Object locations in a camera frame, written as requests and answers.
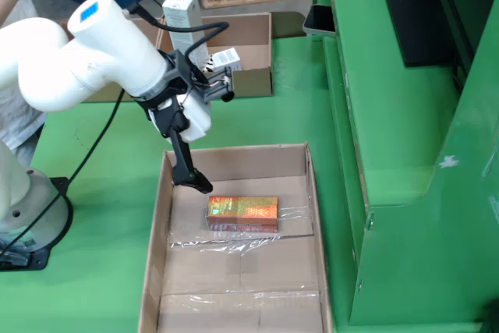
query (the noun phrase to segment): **white box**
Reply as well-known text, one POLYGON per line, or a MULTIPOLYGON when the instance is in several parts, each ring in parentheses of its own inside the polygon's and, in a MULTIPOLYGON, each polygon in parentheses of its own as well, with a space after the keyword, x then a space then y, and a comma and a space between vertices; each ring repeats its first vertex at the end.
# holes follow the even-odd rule
POLYGON ((233 72, 242 70, 241 58, 235 48, 229 48, 228 50, 213 54, 204 72, 218 73, 225 69, 225 67, 230 67, 233 72))
MULTIPOLYGON (((201 22, 201 10, 198 0, 165 0, 163 3, 163 12, 165 13, 166 23, 170 27, 198 27, 203 25, 201 22)), ((203 31, 196 33, 170 33, 173 48, 186 53, 194 43, 204 37, 203 31)), ((205 44, 199 46, 190 54, 190 60, 199 68, 203 68, 208 60, 208 47, 205 44)))

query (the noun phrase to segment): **cardboard flap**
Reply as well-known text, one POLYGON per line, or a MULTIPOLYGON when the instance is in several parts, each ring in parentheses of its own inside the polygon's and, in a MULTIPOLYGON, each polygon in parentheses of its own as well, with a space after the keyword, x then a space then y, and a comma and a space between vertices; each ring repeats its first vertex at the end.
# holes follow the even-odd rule
MULTIPOLYGON (((193 162, 210 181, 287 177, 306 173, 304 150, 304 144, 212 148, 193 152, 193 162)), ((176 164, 173 151, 168 159, 176 164)))
POLYGON ((156 333, 163 273, 166 260, 166 228, 172 209, 173 184, 171 166, 163 156, 160 180, 154 206, 153 223, 150 230, 149 251, 147 252, 146 274, 144 277, 142 303, 140 306, 139 333, 156 333))

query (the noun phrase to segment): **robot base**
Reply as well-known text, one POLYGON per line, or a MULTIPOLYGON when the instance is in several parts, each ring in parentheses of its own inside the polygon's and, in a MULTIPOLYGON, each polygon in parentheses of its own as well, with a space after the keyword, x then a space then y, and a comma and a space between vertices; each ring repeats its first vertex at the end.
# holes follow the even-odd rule
POLYGON ((52 250, 52 247, 57 245, 61 241, 61 239, 64 238, 66 233, 69 231, 69 228, 71 227, 71 224, 73 223, 73 206, 71 205, 71 202, 69 201, 68 197, 66 196, 69 180, 66 177, 53 178, 50 180, 51 180, 52 184, 54 185, 54 187, 57 189, 57 191, 60 192, 62 198, 64 199, 64 201, 66 202, 67 207, 68 207, 68 218, 67 218, 66 223, 64 225, 64 229, 51 243, 49 243, 44 248, 39 249, 37 251, 34 251, 32 253, 20 253, 29 259, 27 266, 24 266, 24 267, 12 266, 11 264, 0 262, 0 272, 6 272, 6 271, 41 271, 42 269, 45 269, 47 267, 48 258, 50 257, 50 252, 52 250))

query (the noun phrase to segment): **open cardboard box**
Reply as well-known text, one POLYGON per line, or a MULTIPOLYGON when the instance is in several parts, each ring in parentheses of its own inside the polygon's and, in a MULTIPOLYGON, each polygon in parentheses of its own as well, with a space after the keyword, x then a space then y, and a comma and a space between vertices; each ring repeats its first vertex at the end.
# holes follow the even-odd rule
MULTIPOLYGON (((234 47, 241 58, 243 71, 233 73, 236 97, 268 97, 272 90, 272 14, 203 17, 204 24, 228 21, 230 27, 208 42, 210 55, 234 47)), ((173 51, 168 31, 151 26, 142 19, 133 22, 164 52, 173 51)), ((113 83, 90 97, 88 102, 115 101, 120 87, 113 83)), ((132 98, 126 95, 124 101, 132 98)))
POLYGON ((212 195, 279 197, 279 232, 208 231, 203 225, 208 196, 173 186, 175 154, 165 153, 139 333, 332 332, 308 145, 192 154, 195 166, 214 185, 212 195), (289 212, 299 214, 289 217, 289 212), (189 218, 190 227, 184 225, 189 218))

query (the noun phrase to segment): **clear plastic film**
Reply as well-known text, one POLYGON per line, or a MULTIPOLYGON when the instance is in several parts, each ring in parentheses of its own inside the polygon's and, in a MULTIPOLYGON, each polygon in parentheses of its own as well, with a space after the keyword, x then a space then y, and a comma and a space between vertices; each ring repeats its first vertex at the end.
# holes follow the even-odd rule
POLYGON ((174 212, 168 232, 168 244, 170 246, 192 246, 245 239, 281 238, 296 234, 313 234, 312 217, 308 206, 279 207, 277 233, 211 231, 208 228, 206 214, 207 207, 199 207, 199 210, 193 209, 189 210, 189 212, 174 212))
POLYGON ((312 235, 183 244, 166 257, 163 295, 318 290, 312 235))
POLYGON ((319 292, 164 296, 158 332, 323 332, 319 292))

